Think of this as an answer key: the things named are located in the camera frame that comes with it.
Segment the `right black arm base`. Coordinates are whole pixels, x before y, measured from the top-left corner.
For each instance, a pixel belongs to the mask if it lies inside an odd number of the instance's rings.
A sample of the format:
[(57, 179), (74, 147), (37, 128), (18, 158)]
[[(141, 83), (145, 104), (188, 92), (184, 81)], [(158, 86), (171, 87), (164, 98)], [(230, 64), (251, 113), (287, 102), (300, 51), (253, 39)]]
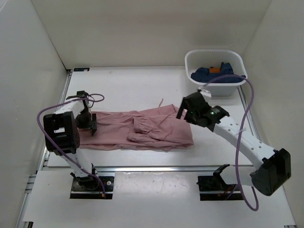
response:
[(224, 164), (217, 168), (210, 176), (198, 176), (197, 185), (199, 187), (200, 201), (226, 201), (243, 200), (236, 184), (226, 184), (220, 174), (229, 164)]

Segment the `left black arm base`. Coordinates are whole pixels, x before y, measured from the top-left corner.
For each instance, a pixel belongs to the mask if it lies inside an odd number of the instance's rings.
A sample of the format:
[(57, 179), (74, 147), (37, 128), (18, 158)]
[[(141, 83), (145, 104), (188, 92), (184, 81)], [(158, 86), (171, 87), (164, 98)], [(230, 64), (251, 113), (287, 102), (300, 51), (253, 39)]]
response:
[(77, 177), (73, 172), (70, 198), (90, 200), (111, 200), (114, 191), (114, 176), (99, 176), (100, 181), (92, 176)]

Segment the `pink trousers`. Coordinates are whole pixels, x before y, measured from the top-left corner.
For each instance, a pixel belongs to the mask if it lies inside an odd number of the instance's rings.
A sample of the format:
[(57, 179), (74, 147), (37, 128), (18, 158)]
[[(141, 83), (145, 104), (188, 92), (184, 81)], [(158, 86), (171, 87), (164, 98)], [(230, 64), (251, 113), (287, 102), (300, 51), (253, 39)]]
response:
[(97, 131), (79, 130), (80, 147), (113, 151), (187, 149), (194, 144), (190, 124), (173, 104), (128, 112), (96, 112)]

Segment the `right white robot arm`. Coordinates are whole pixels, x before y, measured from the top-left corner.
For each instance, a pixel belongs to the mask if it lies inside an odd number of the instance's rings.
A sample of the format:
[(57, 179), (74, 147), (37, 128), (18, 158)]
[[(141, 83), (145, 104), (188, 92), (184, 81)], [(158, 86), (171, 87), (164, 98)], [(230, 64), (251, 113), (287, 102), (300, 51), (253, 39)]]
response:
[(178, 119), (182, 113), (186, 122), (206, 127), (239, 148), (254, 166), (248, 174), (248, 185), (263, 195), (272, 195), (291, 177), (291, 155), (286, 149), (276, 150), (247, 131), (241, 131), (228, 111), (220, 106), (211, 107), (200, 93), (182, 99)]

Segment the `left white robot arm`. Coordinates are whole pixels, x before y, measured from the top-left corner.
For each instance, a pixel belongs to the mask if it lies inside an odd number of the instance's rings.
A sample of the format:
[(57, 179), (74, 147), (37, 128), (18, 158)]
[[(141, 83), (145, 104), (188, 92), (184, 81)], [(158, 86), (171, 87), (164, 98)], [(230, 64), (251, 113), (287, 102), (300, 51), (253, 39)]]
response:
[[(91, 113), (90, 100), (70, 98), (57, 106), (46, 108), (37, 116), (37, 122), (44, 136), (49, 152), (65, 160), (73, 170), (71, 175), (82, 187), (95, 190), (101, 186), (94, 165), (80, 149), (80, 130), (88, 130), (93, 136), (97, 130), (96, 115)], [(40, 118), (49, 109), (59, 109)]]

